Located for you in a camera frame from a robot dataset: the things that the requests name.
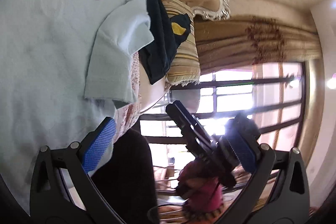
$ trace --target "blue textured pad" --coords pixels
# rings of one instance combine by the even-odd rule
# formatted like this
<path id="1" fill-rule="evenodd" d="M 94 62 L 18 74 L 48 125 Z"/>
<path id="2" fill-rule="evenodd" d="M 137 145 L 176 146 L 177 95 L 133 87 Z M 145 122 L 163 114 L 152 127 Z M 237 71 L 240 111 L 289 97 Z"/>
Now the blue textured pad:
<path id="1" fill-rule="evenodd" d="M 97 167 L 115 133 L 116 122 L 114 119 L 111 119 L 83 155 L 82 166 L 85 170 L 85 173 L 88 173 Z"/>
<path id="2" fill-rule="evenodd" d="M 234 129 L 225 132 L 225 137 L 244 170 L 253 174 L 257 169 L 256 158 L 244 138 Z"/>

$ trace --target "brown curtain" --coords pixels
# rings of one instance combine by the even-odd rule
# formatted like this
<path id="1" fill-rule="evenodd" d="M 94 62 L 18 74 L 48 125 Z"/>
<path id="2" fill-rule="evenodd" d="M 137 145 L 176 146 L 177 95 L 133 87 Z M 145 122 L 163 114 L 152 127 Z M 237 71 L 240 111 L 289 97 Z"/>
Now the brown curtain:
<path id="1" fill-rule="evenodd" d="M 316 30 L 255 16 L 225 21 L 195 21 L 201 74 L 266 62 L 322 58 Z"/>

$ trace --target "dark clothing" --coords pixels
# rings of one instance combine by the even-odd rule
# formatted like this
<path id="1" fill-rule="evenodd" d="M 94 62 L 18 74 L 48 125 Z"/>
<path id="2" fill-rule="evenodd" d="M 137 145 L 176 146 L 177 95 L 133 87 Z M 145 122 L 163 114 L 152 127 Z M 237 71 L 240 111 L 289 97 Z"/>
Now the dark clothing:
<path id="1" fill-rule="evenodd" d="M 178 15 L 179 24 L 185 28 L 184 35 L 174 35 L 171 20 L 161 0 L 147 0 L 147 11 L 151 18 L 151 32 L 154 41 L 139 50 L 139 58 L 144 67 L 149 82 L 153 85 L 168 72 L 176 55 L 176 50 L 190 33 L 190 19 L 186 15 Z"/>
<path id="2" fill-rule="evenodd" d="M 148 210 L 157 205 L 152 155 L 140 133 L 129 129 L 120 137 L 114 144 L 112 158 L 96 171 L 92 180 L 127 224 L 152 224 L 147 217 Z"/>

